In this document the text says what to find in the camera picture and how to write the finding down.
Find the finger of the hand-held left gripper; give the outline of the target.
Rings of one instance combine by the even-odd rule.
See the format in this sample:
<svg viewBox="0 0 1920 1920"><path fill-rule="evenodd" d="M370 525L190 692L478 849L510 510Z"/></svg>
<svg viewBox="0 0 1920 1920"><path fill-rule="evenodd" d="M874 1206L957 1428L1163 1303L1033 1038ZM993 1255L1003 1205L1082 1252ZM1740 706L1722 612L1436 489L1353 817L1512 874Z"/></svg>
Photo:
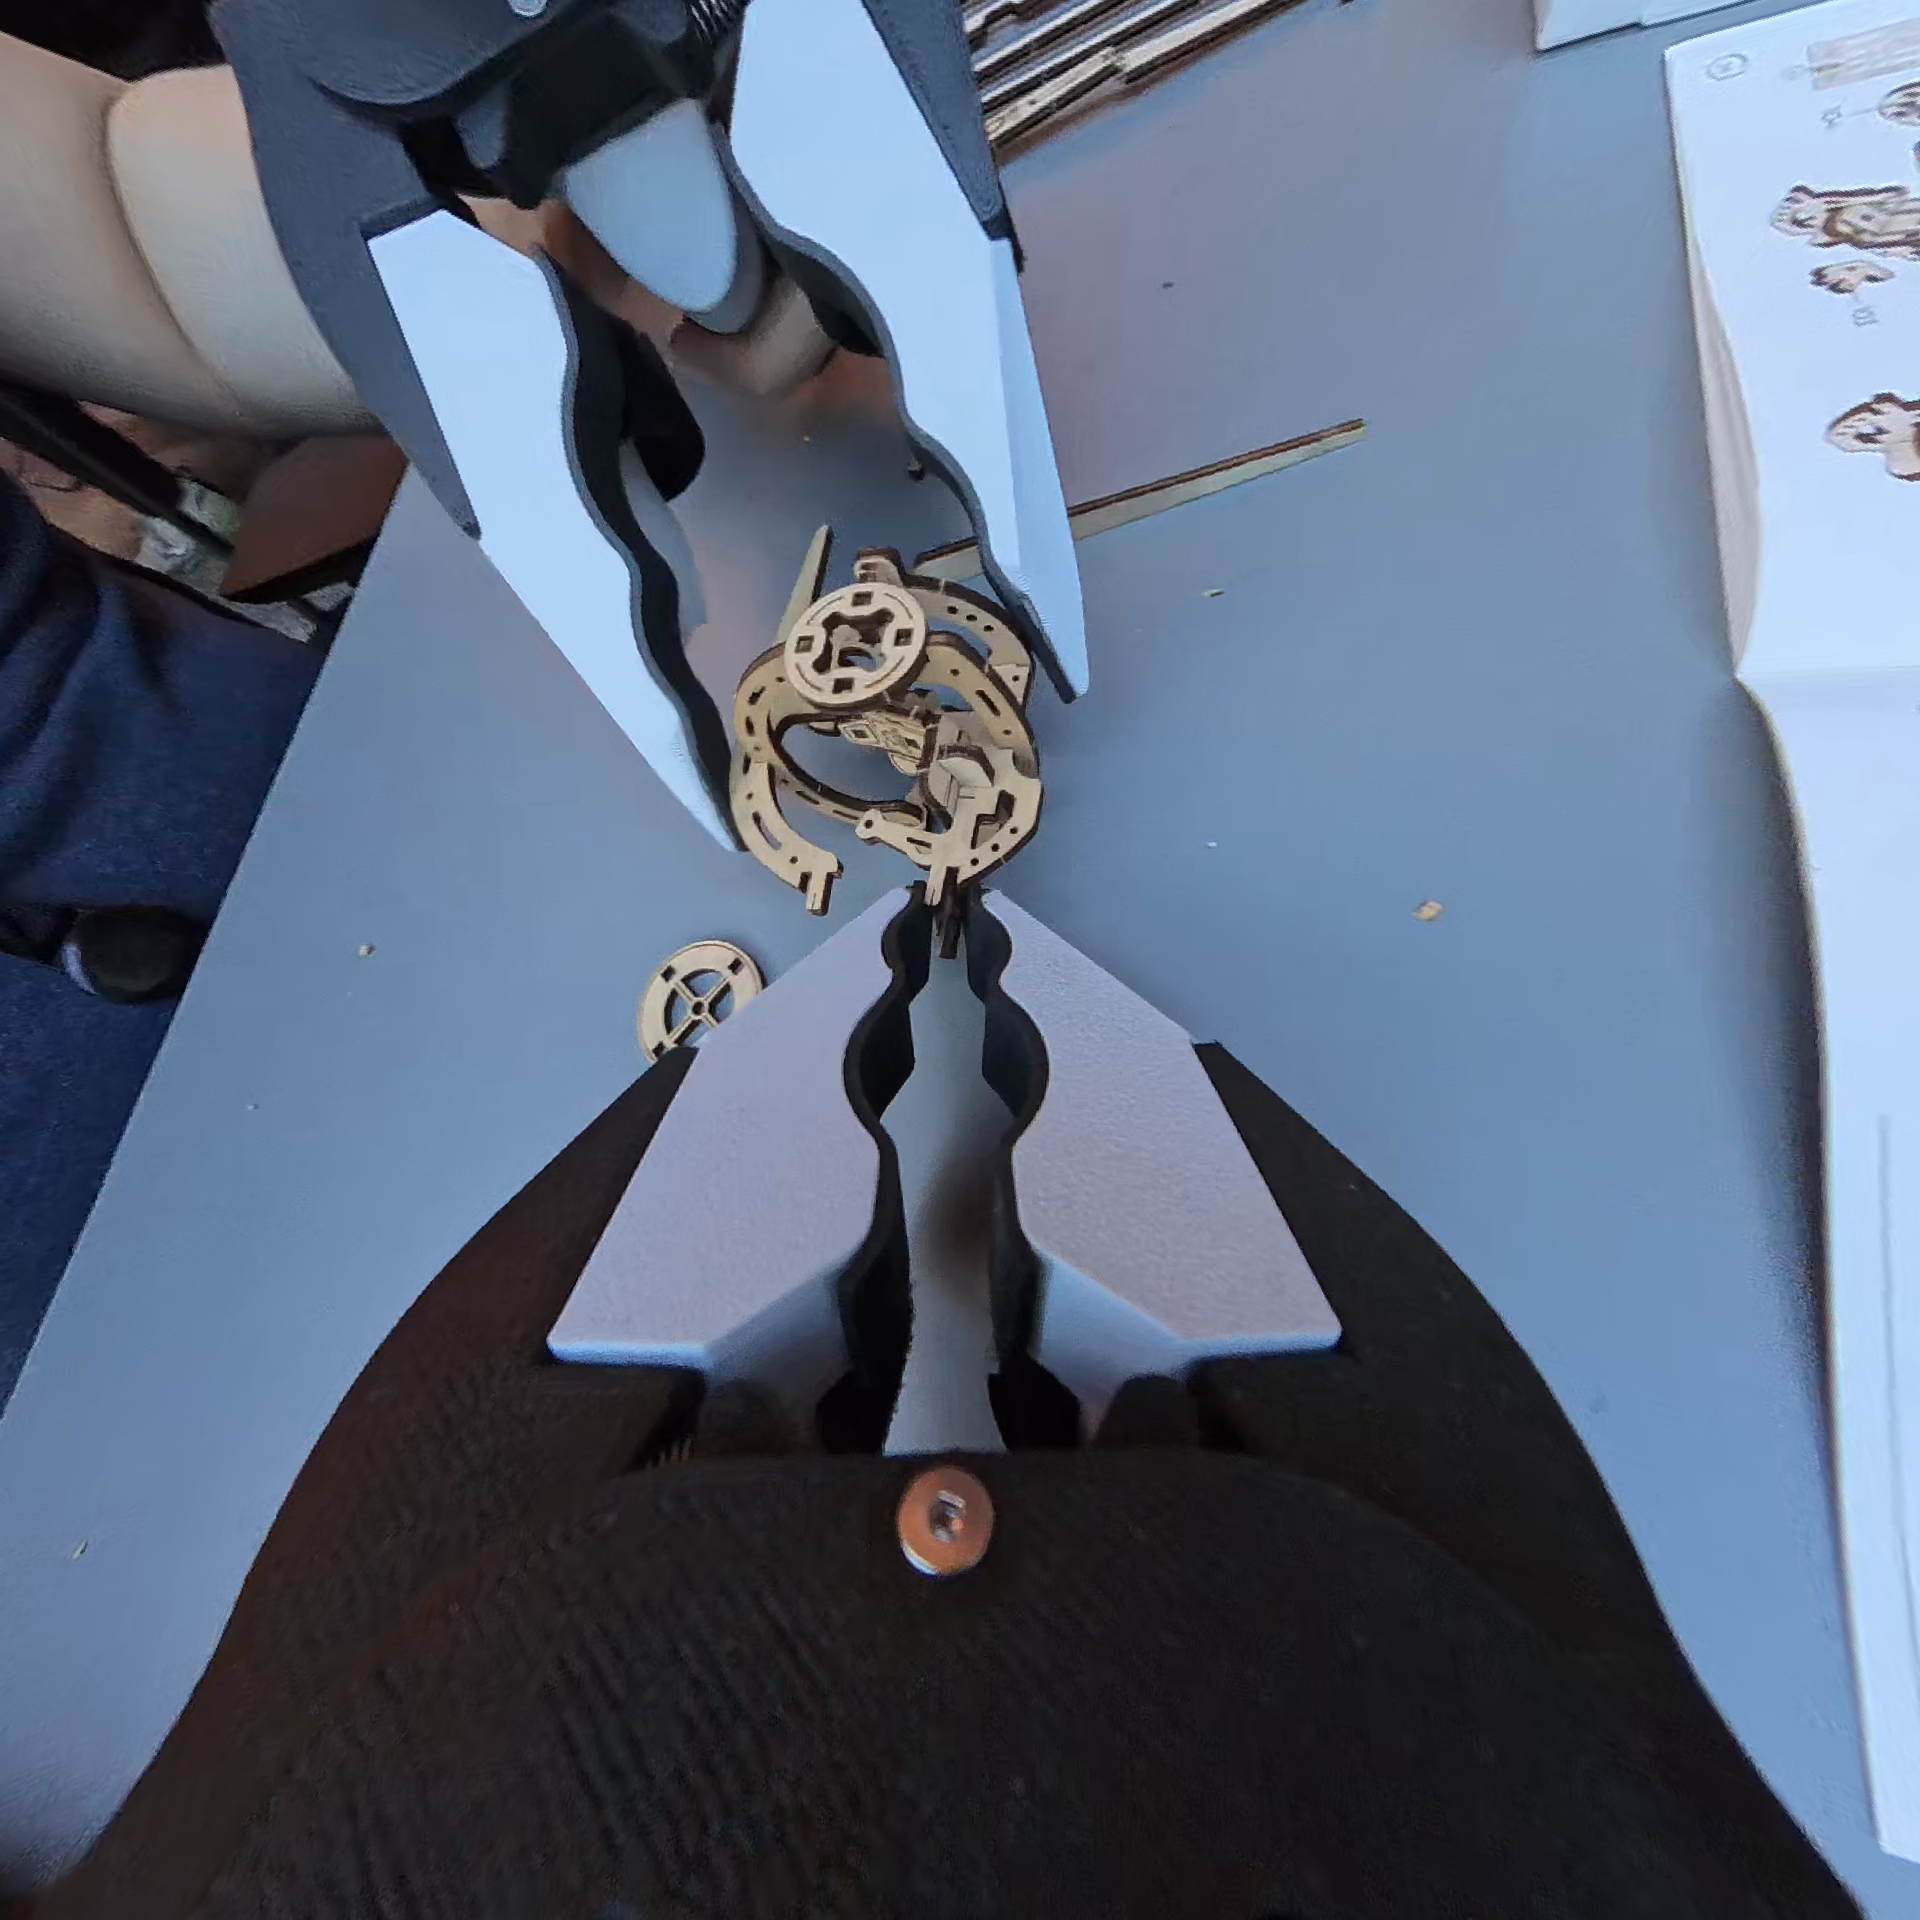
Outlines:
<svg viewBox="0 0 1920 1920"><path fill-rule="evenodd" d="M493 570L724 849L730 733L698 678L666 503L704 435L659 350L544 253L450 211L370 247Z"/></svg>
<svg viewBox="0 0 1920 1920"><path fill-rule="evenodd" d="M1083 695L1082 581L957 6L748 4L728 132L760 228L878 345L1002 602L1061 695Z"/></svg>

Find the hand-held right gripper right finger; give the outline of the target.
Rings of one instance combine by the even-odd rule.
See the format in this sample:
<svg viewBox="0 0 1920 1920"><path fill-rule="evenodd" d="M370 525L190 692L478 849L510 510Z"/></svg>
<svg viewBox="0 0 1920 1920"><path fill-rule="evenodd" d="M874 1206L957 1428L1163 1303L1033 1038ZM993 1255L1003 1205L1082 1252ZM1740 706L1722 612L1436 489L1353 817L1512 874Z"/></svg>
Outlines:
<svg viewBox="0 0 1920 1920"><path fill-rule="evenodd" d="M1006 897L966 911L993 1156L993 1412L1072 1446L1136 1377L1340 1323L1186 1031Z"/></svg>

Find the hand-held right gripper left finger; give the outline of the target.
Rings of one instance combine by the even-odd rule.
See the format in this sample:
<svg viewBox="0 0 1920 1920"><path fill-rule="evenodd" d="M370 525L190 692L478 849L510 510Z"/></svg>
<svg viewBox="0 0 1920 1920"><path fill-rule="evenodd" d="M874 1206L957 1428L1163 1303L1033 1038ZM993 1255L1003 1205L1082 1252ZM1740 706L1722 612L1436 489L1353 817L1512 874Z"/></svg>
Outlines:
<svg viewBox="0 0 1920 1920"><path fill-rule="evenodd" d="M914 1067L921 891L897 890L693 1053L546 1337L556 1361L749 1380L878 1452L909 1342L880 1116Z"/></svg>

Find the round wooden wheel part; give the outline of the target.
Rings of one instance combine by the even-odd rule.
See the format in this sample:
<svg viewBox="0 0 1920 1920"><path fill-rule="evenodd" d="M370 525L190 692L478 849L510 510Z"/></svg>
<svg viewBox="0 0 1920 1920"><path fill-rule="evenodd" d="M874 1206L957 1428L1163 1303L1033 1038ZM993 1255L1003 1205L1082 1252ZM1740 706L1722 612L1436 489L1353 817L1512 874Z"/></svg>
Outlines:
<svg viewBox="0 0 1920 1920"><path fill-rule="evenodd" d="M645 1062L691 1049L763 991L763 973L728 940L674 948L645 981L638 1002L638 1045Z"/></svg>

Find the wooden ring model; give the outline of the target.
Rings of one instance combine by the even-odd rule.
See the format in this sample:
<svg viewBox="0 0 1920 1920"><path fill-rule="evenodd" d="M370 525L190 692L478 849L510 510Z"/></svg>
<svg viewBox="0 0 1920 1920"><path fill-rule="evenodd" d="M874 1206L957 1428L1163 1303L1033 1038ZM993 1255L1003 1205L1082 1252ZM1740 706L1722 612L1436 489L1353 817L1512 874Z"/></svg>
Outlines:
<svg viewBox="0 0 1920 1920"><path fill-rule="evenodd" d="M843 874L786 820L784 799L849 826L924 871L924 899L954 957L970 897L1037 831L1040 750L1027 719L1033 659L1013 618L957 583L864 549L854 578L825 588L833 527L816 531L779 619L777 643L733 698L730 809L738 841L825 914ZM907 789L861 798L801 766L793 729L885 757Z"/></svg>

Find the person's left forearm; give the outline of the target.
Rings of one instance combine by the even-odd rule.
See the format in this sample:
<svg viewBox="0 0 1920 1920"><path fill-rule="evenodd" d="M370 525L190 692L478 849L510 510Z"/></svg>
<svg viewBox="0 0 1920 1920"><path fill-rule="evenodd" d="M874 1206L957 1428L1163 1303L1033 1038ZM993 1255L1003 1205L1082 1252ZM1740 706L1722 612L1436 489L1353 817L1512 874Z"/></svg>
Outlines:
<svg viewBox="0 0 1920 1920"><path fill-rule="evenodd" d="M3 371L218 435L378 428L286 270L230 68L124 83L10 35Z"/></svg>

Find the person's left hand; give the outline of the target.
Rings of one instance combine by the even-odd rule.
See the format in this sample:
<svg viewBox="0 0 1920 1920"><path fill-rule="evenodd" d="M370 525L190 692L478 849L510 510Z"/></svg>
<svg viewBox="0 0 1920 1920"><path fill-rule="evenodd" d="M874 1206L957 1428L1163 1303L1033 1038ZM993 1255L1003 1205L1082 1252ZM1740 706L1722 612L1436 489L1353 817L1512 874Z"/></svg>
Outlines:
<svg viewBox="0 0 1920 1920"><path fill-rule="evenodd" d="M693 373L745 398L774 401L816 377L837 354L806 294L781 270L773 270L748 326L721 334L693 316L673 326L666 357L680 373Z"/></svg>

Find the stack of wooden sheets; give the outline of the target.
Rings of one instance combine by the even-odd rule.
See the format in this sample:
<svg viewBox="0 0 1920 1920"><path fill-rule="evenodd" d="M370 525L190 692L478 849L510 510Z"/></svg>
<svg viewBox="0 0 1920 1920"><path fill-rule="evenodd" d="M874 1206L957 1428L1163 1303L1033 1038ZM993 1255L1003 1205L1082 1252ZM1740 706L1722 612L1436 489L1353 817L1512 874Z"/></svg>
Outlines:
<svg viewBox="0 0 1920 1920"><path fill-rule="evenodd" d="M1306 2L989 2L962 6L985 130L1006 156L1049 127L1168 73Z"/></svg>

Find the person's navy clothing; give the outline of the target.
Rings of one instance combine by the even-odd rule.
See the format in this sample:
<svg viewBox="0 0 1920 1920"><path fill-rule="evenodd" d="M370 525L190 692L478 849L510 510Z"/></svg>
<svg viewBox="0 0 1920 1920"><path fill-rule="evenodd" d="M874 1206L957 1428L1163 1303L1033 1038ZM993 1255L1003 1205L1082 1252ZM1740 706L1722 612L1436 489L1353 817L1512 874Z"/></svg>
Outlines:
<svg viewBox="0 0 1920 1920"><path fill-rule="evenodd" d="M174 1019L65 947L88 914L208 927L320 677L299 641L59 532L3 483L3 1396Z"/></svg>

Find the black round knob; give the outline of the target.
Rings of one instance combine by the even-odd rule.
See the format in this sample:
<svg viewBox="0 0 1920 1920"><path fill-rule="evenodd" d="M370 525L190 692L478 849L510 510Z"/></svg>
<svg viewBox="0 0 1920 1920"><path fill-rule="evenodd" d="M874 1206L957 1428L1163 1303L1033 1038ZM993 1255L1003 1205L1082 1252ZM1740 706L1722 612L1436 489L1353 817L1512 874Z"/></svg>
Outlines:
<svg viewBox="0 0 1920 1920"><path fill-rule="evenodd" d="M208 924L170 906L93 906L66 924L58 967L110 1004L174 1002L193 978L206 937Z"/></svg>

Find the white cardboard box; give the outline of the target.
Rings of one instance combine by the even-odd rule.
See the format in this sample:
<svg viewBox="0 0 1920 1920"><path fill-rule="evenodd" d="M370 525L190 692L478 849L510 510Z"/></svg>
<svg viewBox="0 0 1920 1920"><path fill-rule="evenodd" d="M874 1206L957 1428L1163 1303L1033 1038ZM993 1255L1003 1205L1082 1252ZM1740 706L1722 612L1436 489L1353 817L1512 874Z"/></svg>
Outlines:
<svg viewBox="0 0 1920 1920"><path fill-rule="evenodd" d="M1611 31L1662 28L1667 22L1740 6L1728 0L1540 0L1532 2L1534 50L1549 52Z"/></svg>

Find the open instruction booklet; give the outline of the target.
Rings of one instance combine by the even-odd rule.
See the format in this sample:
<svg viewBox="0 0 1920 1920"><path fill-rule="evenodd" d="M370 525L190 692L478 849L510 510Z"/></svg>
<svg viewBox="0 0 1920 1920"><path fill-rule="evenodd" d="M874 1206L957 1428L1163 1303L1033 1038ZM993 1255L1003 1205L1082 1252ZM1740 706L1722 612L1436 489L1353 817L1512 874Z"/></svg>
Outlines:
<svg viewBox="0 0 1920 1920"><path fill-rule="evenodd" d="M1667 52L1736 673L1814 957L1845 1589L1874 1826L1917 1858L1916 4Z"/></svg>

